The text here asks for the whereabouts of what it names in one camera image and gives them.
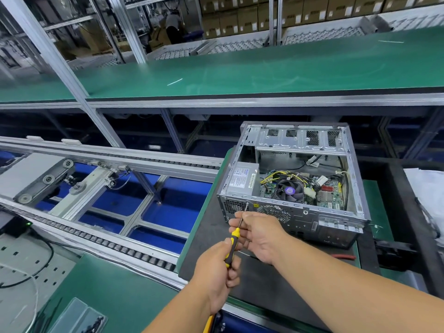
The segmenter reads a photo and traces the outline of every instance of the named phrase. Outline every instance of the hand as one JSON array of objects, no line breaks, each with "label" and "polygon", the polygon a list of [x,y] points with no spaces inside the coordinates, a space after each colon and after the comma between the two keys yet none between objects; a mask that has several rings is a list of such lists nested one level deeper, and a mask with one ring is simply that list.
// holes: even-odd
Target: hand
[{"label": "hand", "polygon": [[274,264],[277,247],[281,239],[287,236],[282,229],[279,220],[274,216],[257,213],[255,211],[238,211],[236,218],[232,218],[229,232],[233,232],[239,226],[241,218],[241,237],[236,250],[243,248],[253,252],[262,262]]},{"label": "hand", "polygon": [[219,242],[197,259],[193,278],[190,281],[197,290],[207,297],[210,314],[217,313],[225,304],[231,288],[239,285],[241,259],[233,257],[231,268],[227,269],[225,257],[231,250],[231,240]]}]

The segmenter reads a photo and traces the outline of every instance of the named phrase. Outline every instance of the yellow and black screwdriver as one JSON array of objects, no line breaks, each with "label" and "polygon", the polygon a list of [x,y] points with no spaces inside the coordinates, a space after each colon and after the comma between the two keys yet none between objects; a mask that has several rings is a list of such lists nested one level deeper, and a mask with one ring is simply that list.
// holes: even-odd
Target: yellow and black screwdriver
[{"label": "yellow and black screwdriver", "polygon": [[[245,206],[244,212],[247,211],[247,208],[248,208],[248,202],[247,205]],[[241,237],[241,224],[243,220],[244,219],[241,218],[241,222],[239,222],[237,228],[231,233],[231,250],[230,253],[225,257],[225,265],[227,268],[230,268],[231,263],[233,263],[233,256],[234,256],[234,251],[236,250],[237,241],[239,241],[239,237]]]}]

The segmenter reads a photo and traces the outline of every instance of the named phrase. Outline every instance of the screwdriver handle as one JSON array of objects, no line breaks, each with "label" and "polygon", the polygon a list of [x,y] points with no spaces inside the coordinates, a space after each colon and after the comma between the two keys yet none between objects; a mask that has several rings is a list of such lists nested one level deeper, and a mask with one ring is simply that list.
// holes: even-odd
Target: screwdriver handle
[{"label": "screwdriver handle", "polygon": [[236,250],[237,241],[239,240],[239,237],[236,235],[231,234],[231,249],[228,255],[225,257],[225,265],[227,268],[231,267],[231,263],[233,263],[233,256],[234,251]]}]

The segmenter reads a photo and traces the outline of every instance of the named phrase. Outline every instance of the person's left hand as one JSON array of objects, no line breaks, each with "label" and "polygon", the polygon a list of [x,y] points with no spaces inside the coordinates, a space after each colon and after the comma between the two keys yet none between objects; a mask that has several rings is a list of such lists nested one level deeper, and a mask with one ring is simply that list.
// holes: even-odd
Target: person's left hand
[{"label": "person's left hand", "polygon": [[230,252],[231,240],[225,239],[205,251],[197,260],[190,284],[204,292],[211,314],[217,313],[225,304],[230,289],[239,285],[241,259],[234,255],[231,268],[226,268],[225,257]]}]

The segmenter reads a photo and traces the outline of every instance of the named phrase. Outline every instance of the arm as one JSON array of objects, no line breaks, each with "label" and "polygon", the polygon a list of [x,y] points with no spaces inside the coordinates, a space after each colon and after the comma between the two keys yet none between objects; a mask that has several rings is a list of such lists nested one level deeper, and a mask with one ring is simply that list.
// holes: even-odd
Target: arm
[{"label": "arm", "polygon": [[225,266],[230,239],[219,242],[197,260],[193,278],[142,333],[203,332],[210,315],[225,304],[230,289],[239,284],[241,259]]},{"label": "arm", "polygon": [[443,331],[443,300],[333,258],[286,234],[273,216],[237,212],[230,231],[242,216],[238,249],[274,265],[333,332]]}]

